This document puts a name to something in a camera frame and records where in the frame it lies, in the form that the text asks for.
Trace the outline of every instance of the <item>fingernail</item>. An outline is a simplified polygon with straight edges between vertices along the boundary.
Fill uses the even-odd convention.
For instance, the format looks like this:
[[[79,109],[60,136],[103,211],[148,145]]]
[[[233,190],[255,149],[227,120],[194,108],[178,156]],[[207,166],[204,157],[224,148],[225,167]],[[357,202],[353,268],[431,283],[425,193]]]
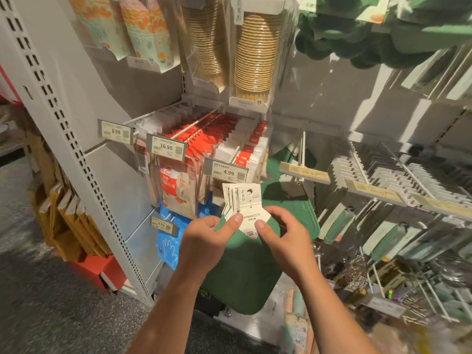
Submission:
[[[263,220],[257,220],[255,223],[254,223],[254,226],[256,226],[256,230],[262,230],[264,228],[264,226],[266,225],[266,223],[263,221]]]
[[[236,221],[238,225],[240,225],[243,222],[244,216],[243,214],[236,214],[233,216],[233,219]]]

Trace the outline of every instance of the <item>metal shelving unit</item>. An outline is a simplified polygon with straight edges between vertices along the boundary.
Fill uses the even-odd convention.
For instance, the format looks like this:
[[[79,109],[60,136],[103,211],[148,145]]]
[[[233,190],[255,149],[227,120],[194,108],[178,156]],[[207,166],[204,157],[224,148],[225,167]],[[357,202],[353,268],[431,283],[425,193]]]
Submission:
[[[163,264],[149,221],[154,210],[133,148],[103,142],[97,120],[126,123],[182,93],[226,95],[196,88],[180,67],[152,73],[91,49],[67,0],[0,0],[0,64],[127,275],[123,292],[152,305]],[[313,62],[295,54],[287,67],[268,115],[277,123],[274,143],[291,142],[304,124],[310,149],[322,149],[324,133],[383,140],[394,151],[442,134],[444,144],[470,150],[467,132],[457,131],[453,143],[444,136],[461,108],[387,89],[392,70],[384,65],[359,71],[334,57]]]

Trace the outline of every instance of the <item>stack of paper cups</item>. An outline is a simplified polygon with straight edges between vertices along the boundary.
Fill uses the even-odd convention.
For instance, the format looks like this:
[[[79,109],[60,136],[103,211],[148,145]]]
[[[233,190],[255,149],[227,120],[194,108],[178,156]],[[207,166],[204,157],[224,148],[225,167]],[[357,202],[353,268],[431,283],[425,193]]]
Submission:
[[[205,0],[202,9],[182,6],[187,34],[196,51],[198,70],[206,81],[227,84],[227,46],[223,0]]]
[[[236,96],[267,102],[279,52],[282,14],[245,13],[236,34]]]

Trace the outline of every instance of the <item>green cutting board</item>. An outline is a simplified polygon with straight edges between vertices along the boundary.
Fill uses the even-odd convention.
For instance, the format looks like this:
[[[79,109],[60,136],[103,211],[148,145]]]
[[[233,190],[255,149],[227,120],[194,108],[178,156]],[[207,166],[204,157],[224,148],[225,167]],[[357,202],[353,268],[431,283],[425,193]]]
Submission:
[[[288,198],[280,182],[261,184],[263,206],[277,205],[288,209],[315,239],[320,233],[313,207],[307,196]],[[225,223],[222,218],[215,230]],[[268,224],[280,236],[280,226],[273,218]],[[258,236],[252,240],[238,230],[228,241],[221,260],[207,275],[202,287],[241,314],[255,314],[262,309],[282,270],[270,250]]]

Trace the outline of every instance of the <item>right hand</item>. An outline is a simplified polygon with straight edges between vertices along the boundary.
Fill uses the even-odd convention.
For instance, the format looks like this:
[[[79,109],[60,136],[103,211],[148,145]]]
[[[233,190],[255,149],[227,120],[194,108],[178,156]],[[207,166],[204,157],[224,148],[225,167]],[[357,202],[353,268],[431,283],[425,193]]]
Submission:
[[[279,237],[263,220],[256,221],[256,230],[269,246],[282,271],[300,287],[303,279],[310,277],[313,271],[318,270],[310,234],[285,208],[267,206],[265,209],[277,220],[285,223],[287,232]]]

